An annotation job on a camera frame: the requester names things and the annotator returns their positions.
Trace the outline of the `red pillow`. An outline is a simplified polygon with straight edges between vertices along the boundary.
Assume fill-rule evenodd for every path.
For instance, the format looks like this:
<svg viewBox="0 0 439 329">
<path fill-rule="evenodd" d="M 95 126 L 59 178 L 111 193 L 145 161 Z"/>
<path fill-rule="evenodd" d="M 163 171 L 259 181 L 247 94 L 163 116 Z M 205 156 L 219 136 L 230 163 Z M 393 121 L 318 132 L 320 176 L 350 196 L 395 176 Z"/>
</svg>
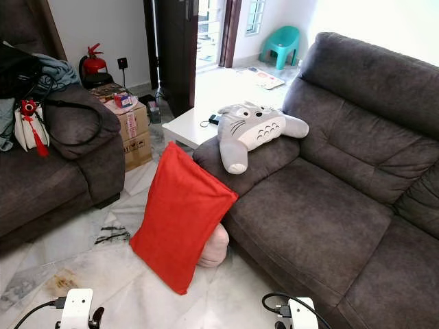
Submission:
<svg viewBox="0 0 439 329">
<path fill-rule="evenodd" d="M 130 247 L 172 291 L 184 295 L 206 242 L 237 198 L 179 145 L 169 142 Z"/>
</svg>

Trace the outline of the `dark grey fabric sofa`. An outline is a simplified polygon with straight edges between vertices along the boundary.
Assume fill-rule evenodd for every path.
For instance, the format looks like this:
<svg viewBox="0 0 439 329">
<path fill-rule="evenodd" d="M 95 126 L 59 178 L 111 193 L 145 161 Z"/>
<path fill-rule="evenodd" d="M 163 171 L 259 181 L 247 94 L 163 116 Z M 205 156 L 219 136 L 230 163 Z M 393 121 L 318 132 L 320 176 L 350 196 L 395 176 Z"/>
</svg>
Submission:
<svg viewBox="0 0 439 329">
<path fill-rule="evenodd" d="M 239 175 L 194 151 L 239 196 L 231 239 L 333 329 L 439 329 L 439 66 L 320 32 L 282 108 L 309 134 Z"/>
<path fill-rule="evenodd" d="M 14 142 L 0 154 L 0 250 L 119 199 L 125 175 L 116 116 L 81 84 L 48 95 L 46 157 Z"/>
</svg>

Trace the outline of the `printed floor mat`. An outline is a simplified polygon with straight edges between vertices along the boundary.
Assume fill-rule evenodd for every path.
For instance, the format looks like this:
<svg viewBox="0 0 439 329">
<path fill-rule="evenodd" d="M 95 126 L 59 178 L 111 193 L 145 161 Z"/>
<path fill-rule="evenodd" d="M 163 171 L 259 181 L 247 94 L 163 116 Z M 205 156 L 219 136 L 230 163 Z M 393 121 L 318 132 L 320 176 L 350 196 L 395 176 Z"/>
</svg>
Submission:
<svg viewBox="0 0 439 329">
<path fill-rule="evenodd" d="M 282 80 L 275 75 L 270 75 L 261 69 L 254 68 L 253 66 L 239 70 L 238 74 L 249 79 L 254 85 L 257 85 L 264 90 L 274 90 L 274 88 L 285 84 L 285 80 Z"/>
</svg>

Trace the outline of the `brown cardboard box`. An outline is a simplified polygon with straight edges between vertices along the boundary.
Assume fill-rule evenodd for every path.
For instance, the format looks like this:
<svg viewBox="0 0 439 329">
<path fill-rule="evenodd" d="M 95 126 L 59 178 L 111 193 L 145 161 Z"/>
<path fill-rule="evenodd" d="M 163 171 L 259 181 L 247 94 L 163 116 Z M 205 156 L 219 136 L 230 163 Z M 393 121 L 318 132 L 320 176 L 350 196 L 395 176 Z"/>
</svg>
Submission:
<svg viewBox="0 0 439 329">
<path fill-rule="evenodd" d="M 147 118 L 147 106 L 135 96 L 128 96 L 131 106 L 119 108 L 115 100 L 104 102 L 119 119 L 120 136 L 123 140 L 123 159 L 126 171 L 132 171 L 147 162 L 151 162 L 150 120 Z"/>
</svg>

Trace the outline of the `white side table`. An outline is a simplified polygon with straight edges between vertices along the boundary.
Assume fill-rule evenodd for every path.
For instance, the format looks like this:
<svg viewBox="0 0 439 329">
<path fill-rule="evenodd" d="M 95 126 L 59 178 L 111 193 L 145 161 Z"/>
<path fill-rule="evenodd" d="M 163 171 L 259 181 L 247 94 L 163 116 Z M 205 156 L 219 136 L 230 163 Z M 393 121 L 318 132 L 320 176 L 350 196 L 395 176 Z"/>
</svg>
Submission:
<svg viewBox="0 0 439 329">
<path fill-rule="evenodd" d="M 162 124 L 164 141 L 178 142 L 197 149 L 201 144 L 217 136 L 217 125 L 208 123 L 213 114 L 217 114 L 217 106 L 198 106 L 182 113 L 169 123 Z"/>
</svg>

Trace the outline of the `small red blue box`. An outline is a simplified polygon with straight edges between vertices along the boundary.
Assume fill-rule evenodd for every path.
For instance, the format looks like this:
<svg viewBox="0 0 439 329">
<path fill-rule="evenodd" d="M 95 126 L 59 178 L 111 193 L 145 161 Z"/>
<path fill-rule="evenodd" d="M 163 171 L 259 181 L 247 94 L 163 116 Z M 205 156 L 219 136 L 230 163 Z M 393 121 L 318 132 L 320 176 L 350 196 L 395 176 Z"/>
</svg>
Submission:
<svg viewBox="0 0 439 329">
<path fill-rule="evenodd" d="M 136 97 L 132 96 L 128 92 L 118 92 L 113 94 L 113 100 L 116 104 L 116 107 L 119 109 L 129 108 L 131 106 L 135 106 L 137 103 Z"/>
</svg>

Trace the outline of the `grey Totoro plush toy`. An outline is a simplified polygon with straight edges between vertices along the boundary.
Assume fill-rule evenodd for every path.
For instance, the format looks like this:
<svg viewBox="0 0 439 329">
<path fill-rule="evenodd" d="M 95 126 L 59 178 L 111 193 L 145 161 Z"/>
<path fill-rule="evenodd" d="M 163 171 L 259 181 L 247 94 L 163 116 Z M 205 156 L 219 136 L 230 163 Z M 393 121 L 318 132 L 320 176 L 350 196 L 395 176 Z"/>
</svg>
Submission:
<svg viewBox="0 0 439 329">
<path fill-rule="evenodd" d="M 304 138 L 309 132 L 309 125 L 304 120 L 251 101 L 225 106 L 217 113 L 222 164 L 226 172 L 235 175 L 248 168 L 248 151 L 282 135 Z"/>
</svg>

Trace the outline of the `blue-grey blanket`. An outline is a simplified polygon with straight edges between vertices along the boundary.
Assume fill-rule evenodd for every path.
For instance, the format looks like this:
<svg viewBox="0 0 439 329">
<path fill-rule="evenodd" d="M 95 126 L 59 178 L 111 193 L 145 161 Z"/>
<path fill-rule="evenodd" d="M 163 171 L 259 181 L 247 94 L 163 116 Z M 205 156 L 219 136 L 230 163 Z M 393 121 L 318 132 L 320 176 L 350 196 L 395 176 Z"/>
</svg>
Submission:
<svg viewBox="0 0 439 329">
<path fill-rule="evenodd" d="M 57 60 L 47 54 L 31 53 L 42 62 L 42 75 L 38 78 L 38 83 L 26 98 L 37 101 L 41 104 L 48 95 L 53 92 L 65 90 L 66 87 L 72 84 L 79 84 L 80 79 L 76 74 L 75 69 L 63 60 Z M 6 98 L 0 99 L 0 150 L 10 151 L 13 148 L 13 107 L 16 101 L 22 99 Z"/>
</svg>

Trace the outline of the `red fire extinguisher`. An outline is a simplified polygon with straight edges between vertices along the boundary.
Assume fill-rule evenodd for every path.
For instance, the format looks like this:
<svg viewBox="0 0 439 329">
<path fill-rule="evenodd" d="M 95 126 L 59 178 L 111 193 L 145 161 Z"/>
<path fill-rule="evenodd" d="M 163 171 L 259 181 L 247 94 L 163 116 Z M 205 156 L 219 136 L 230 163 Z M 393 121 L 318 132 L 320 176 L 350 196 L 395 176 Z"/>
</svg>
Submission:
<svg viewBox="0 0 439 329">
<path fill-rule="evenodd" d="M 79 74 L 82 77 L 86 75 L 106 74 L 108 72 L 106 61 L 98 56 L 98 54 L 103 53 L 98 52 L 98 47 L 100 47 L 100 43 L 88 47 L 87 56 L 82 56 L 78 65 Z"/>
</svg>

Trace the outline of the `black bag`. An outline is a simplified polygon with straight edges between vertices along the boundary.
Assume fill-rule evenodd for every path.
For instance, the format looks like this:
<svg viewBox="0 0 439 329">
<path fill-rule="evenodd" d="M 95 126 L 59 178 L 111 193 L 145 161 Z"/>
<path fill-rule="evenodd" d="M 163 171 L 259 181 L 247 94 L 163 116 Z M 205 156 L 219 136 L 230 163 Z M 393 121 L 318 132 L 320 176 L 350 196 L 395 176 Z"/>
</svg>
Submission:
<svg viewBox="0 0 439 329">
<path fill-rule="evenodd" d="M 24 99 L 42 75 L 42 62 L 6 42 L 0 44 L 0 99 Z"/>
</svg>

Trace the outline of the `dark brown wooden door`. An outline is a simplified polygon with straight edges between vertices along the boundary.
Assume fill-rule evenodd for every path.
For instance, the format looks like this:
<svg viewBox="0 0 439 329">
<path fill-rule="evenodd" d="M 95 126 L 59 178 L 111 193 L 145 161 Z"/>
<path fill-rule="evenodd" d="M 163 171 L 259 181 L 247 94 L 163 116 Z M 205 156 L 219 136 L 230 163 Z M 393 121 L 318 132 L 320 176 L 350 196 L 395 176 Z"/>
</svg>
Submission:
<svg viewBox="0 0 439 329">
<path fill-rule="evenodd" d="M 142 0 L 150 84 L 179 117 L 194 104 L 200 0 Z"/>
</svg>

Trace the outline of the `teal plastic chair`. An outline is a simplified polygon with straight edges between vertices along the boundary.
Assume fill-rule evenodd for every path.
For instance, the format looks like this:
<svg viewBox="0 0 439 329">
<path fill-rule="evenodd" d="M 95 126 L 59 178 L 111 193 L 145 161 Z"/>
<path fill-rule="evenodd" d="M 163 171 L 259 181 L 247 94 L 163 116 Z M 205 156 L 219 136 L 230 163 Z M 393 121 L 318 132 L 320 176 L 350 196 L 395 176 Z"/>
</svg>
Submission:
<svg viewBox="0 0 439 329">
<path fill-rule="evenodd" d="M 297 27 L 291 25 L 283 26 L 267 38 L 261 48 L 259 60 L 267 62 L 269 52 L 274 52 L 276 54 L 275 68 L 277 70 L 283 69 L 289 56 L 291 56 L 289 63 L 292 66 L 296 66 L 298 64 L 299 40 L 300 31 L 298 31 Z"/>
</svg>

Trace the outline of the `white window grille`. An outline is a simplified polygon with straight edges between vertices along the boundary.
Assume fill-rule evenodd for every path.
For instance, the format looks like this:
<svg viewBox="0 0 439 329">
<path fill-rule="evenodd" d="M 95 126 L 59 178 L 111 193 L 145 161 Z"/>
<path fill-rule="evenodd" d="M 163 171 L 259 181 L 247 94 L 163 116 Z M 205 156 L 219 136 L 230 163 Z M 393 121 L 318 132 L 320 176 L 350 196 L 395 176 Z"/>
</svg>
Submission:
<svg viewBox="0 0 439 329">
<path fill-rule="evenodd" d="M 250 0 L 250 9 L 248 9 L 247 23 L 245 28 L 246 36 L 255 36 L 259 34 L 266 2 L 267 0 Z"/>
</svg>

